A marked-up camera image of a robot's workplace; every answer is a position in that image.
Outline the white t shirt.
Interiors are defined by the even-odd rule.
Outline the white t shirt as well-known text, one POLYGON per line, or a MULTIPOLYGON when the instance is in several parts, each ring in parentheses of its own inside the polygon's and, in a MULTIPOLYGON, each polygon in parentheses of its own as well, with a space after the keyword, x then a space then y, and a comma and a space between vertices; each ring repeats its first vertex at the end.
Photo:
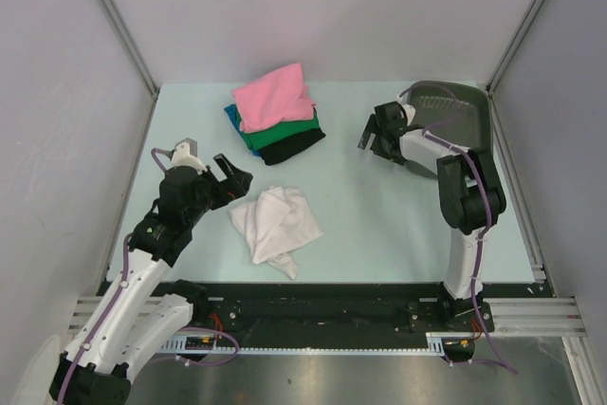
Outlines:
POLYGON ((231 209, 230 219, 246 241, 251 262, 268 264, 291 280, 299 272, 293 252, 323 236, 297 188, 271 187, 256 200, 231 209))

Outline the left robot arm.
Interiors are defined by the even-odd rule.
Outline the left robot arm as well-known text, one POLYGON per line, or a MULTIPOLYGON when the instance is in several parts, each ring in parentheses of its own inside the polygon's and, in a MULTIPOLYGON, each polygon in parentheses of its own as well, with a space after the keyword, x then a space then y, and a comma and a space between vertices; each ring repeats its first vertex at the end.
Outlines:
POLYGON ((192 242, 202 216, 248 193, 251 173, 222 154, 214 161, 224 179, 191 153, 173 151, 152 208, 124 238, 118 276, 60 355, 49 387, 56 403, 125 403, 138 374, 163 343, 186 326, 196 329, 208 321, 206 289, 185 280, 173 283, 146 319, 140 321, 138 315, 192 242))

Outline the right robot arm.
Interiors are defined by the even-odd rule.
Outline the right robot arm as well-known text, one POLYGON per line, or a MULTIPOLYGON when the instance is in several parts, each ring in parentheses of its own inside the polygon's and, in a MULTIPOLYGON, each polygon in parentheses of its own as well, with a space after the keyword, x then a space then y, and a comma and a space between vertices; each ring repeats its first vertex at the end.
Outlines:
POLYGON ((418 164, 436 176, 440 210, 451 228, 437 318, 445 328, 459 330, 480 305, 485 242, 506 209, 506 196, 489 149, 440 138, 415 124, 414 114, 412 106, 398 101, 375 106, 359 148, 399 165, 418 164))

